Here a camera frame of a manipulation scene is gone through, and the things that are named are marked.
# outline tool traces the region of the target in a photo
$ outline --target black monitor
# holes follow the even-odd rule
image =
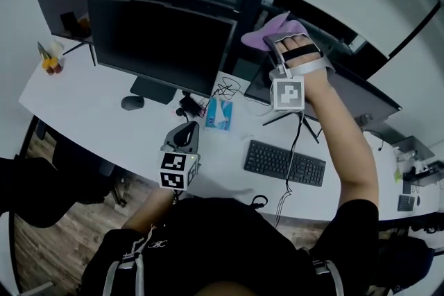
[[[54,36],[92,44],[88,0],[38,0]]]
[[[360,127],[383,121],[402,109],[367,80],[335,62],[333,65],[336,73],[329,77],[329,82]],[[245,92],[247,98],[268,104],[271,102],[271,81],[268,74],[273,69],[271,59],[267,56]],[[305,103],[305,116],[317,120],[313,107],[309,103]]]
[[[168,103],[209,98],[232,31],[226,19],[141,0],[90,0],[97,62],[136,74],[131,92]]]

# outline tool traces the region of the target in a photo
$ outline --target white desk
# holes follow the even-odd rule
[[[224,73],[219,73],[217,82]],[[84,46],[68,54],[61,74],[48,76],[40,65],[31,76],[19,102],[52,128],[98,156],[149,180],[157,181],[156,159],[160,146],[170,130],[182,122],[176,116],[181,92],[169,105],[145,100],[143,109],[125,111],[120,102],[130,95],[136,77],[98,65],[94,67],[89,49]],[[236,78],[242,90],[245,80]],[[268,110],[237,94],[232,101],[233,115],[230,132],[206,130],[200,123],[198,152],[202,167],[189,192],[200,197],[233,197],[246,204],[259,194],[268,198],[261,212],[274,214],[285,192],[283,180],[243,170],[249,141],[256,139],[290,149],[296,135],[298,118],[290,115],[266,127],[262,124],[277,114],[257,117]],[[309,121],[314,132],[318,123]],[[397,164],[393,149],[371,134],[365,134],[372,147],[379,177],[379,217],[381,220],[429,214],[438,210],[439,187],[421,188],[421,204],[412,212],[398,212],[398,196],[402,183],[395,183]],[[293,195],[288,197],[283,216],[312,220],[331,220],[339,201],[340,183],[328,153],[325,137],[317,144],[303,126],[296,152],[327,162],[321,188],[291,182]]]

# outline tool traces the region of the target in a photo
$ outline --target purple cloth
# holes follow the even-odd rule
[[[287,21],[289,12],[278,15],[267,22],[263,28],[246,33],[242,36],[241,41],[243,44],[254,49],[260,49],[262,51],[271,51],[271,48],[264,42],[264,37],[274,35],[276,33],[304,33],[308,36],[308,32],[305,27],[296,20]]]

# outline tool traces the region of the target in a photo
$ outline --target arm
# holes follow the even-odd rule
[[[311,44],[311,40],[293,37],[280,43],[279,49],[285,52],[307,44]],[[318,53],[310,53],[287,64],[295,67],[319,57]],[[378,206],[376,165],[370,146],[336,90],[328,83],[325,69],[305,75],[305,96],[318,117],[333,165],[341,179],[339,206],[356,199],[369,200]]]
[[[122,229],[133,229],[142,234],[149,233],[151,225],[155,225],[165,216],[173,201],[172,190],[161,188],[153,190],[144,204],[125,222]]]

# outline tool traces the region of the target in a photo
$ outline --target black keyboard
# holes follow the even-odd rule
[[[413,211],[414,206],[414,196],[400,195],[400,199],[398,200],[398,211]]]
[[[291,153],[289,150],[251,141],[244,170],[286,180]],[[294,153],[289,181],[313,186],[322,186],[325,162]]]

